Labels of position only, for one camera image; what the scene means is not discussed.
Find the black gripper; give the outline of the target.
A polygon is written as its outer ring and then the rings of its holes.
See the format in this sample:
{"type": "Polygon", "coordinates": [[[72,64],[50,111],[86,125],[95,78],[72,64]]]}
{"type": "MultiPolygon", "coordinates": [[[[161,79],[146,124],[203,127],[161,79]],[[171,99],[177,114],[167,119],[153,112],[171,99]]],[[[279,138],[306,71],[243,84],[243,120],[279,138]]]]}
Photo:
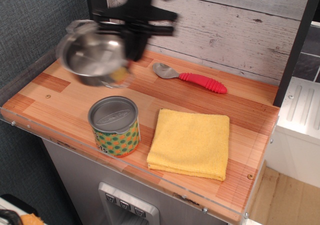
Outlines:
{"type": "Polygon", "coordinates": [[[174,27],[152,25],[150,22],[174,22],[178,14],[152,5],[152,0],[127,0],[118,7],[96,9],[93,20],[102,30],[124,33],[126,58],[137,62],[141,59],[148,36],[171,36],[174,27]]]}

